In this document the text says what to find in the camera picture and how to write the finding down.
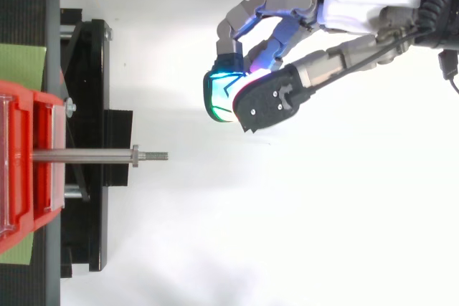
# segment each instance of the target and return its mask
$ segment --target green mat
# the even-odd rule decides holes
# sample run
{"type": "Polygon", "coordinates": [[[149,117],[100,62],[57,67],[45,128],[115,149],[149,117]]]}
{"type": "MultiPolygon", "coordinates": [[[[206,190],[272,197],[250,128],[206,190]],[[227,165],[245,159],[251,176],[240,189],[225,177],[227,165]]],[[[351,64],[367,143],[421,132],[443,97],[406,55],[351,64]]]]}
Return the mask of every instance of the green mat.
{"type": "MultiPolygon", "coordinates": [[[[45,55],[45,47],[0,44],[0,80],[41,90],[45,55]]],[[[30,233],[22,242],[0,255],[0,264],[30,264],[33,242],[34,234],[30,233]]]]}

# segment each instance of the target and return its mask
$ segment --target white background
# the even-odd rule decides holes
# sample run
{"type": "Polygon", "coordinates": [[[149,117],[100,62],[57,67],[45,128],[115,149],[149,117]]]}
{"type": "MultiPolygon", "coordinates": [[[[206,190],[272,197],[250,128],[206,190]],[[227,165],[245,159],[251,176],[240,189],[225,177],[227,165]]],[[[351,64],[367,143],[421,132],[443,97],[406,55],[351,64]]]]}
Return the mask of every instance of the white background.
{"type": "MultiPolygon", "coordinates": [[[[457,305],[459,96],[437,52],[320,91],[253,135],[206,114],[216,28],[241,0],[62,0],[114,30],[110,104],[170,161],[111,188],[108,265],[62,305],[457,305]]],[[[268,22],[248,37],[269,35],[268,22]]],[[[317,34],[290,59],[347,36],[317,34]]]]}

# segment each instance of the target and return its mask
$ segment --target red plastic container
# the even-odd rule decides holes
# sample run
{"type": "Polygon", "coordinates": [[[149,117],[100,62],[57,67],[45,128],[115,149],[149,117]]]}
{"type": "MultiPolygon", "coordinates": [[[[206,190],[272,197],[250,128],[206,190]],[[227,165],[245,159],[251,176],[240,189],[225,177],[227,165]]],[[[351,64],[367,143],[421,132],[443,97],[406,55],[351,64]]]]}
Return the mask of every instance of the red plastic container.
{"type": "MultiPolygon", "coordinates": [[[[54,95],[34,92],[34,148],[65,148],[65,107],[54,95]]],[[[34,230],[64,206],[65,164],[34,163],[34,230]]]]}
{"type": "Polygon", "coordinates": [[[65,165],[33,163],[34,148],[65,148],[63,101],[0,81],[0,254],[64,206],[65,165]]]}
{"type": "Polygon", "coordinates": [[[34,230],[32,121],[34,94],[0,81],[0,253],[34,230]]]}

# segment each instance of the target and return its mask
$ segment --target black metal bracket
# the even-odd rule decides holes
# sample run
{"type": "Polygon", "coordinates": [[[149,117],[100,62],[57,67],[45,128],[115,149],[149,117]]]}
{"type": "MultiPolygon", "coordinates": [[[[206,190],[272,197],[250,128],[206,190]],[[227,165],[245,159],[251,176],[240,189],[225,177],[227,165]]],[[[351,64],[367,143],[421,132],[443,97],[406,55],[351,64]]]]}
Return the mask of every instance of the black metal bracket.
{"type": "MultiPolygon", "coordinates": [[[[133,113],[109,109],[108,25],[99,19],[76,23],[61,40],[61,64],[68,96],[77,111],[67,119],[67,145],[76,148],[130,148],[133,113]]],[[[108,186],[127,186],[128,165],[66,166],[66,184],[85,186],[87,199],[66,199],[61,223],[61,277],[72,264],[98,272],[107,263],[108,186]]]]}

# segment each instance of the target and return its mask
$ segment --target coiled cable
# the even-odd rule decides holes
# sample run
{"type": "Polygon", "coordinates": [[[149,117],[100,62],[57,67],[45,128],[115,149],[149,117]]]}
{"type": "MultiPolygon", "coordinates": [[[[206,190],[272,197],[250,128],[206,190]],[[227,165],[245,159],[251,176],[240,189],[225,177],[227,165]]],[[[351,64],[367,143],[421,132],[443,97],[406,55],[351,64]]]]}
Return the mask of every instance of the coiled cable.
{"type": "Polygon", "coordinates": [[[452,0],[425,0],[419,10],[418,30],[432,33],[437,29],[440,15],[447,9],[452,0]]]}

